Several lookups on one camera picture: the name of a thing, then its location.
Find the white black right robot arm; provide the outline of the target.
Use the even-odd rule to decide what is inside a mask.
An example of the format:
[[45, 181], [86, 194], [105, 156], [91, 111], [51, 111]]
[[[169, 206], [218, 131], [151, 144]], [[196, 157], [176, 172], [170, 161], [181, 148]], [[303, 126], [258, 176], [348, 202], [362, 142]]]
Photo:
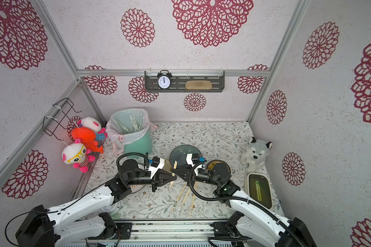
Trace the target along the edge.
[[[281, 217], [251, 198], [231, 180], [230, 167], [216, 163], [212, 168], [197, 163], [171, 168], [190, 187], [192, 193], [203, 201], [215, 202], [232, 208], [235, 213], [228, 219], [227, 228], [234, 239], [254, 240], [265, 247], [314, 247], [316, 245], [305, 223], [298, 218]], [[195, 182], [215, 185], [214, 197], [208, 198], [194, 187]]]

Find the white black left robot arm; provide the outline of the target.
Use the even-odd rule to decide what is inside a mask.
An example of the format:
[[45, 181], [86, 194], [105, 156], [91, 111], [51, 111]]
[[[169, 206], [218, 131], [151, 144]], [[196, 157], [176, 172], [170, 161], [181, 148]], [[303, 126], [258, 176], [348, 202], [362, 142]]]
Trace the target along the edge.
[[81, 239], [109, 239], [118, 232], [109, 213], [91, 219], [85, 215], [108, 207], [131, 194], [132, 185], [150, 185], [152, 191], [177, 179], [164, 170], [165, 160], [149, 159], [142, 153], [127, 153], [116, 160], [117, 174], [111, 180], [73, 201], [45, 208], [36, 206], [15, 234], [16, 247], [60, 247]]

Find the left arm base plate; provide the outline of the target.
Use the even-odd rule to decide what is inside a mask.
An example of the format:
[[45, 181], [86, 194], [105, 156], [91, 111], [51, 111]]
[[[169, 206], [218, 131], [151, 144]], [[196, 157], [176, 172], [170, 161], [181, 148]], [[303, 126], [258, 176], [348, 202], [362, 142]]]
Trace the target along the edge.
[[116, 223], [116, 226], [107, 227], [99, 236], [88, 237], [88, 240], [129, 240], [133, 224], [130, 222]]

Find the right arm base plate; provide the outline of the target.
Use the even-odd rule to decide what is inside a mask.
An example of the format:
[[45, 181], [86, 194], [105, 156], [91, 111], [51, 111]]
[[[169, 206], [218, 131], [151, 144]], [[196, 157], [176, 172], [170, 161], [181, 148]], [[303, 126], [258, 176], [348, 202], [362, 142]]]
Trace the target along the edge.
[[216, 221], [212, 222], [210, 226], [213, 228], [215, 237], [223, 238], [243, 238], [244, 236], [236, 229], [235, 226], [231, 225], [227, 221]]

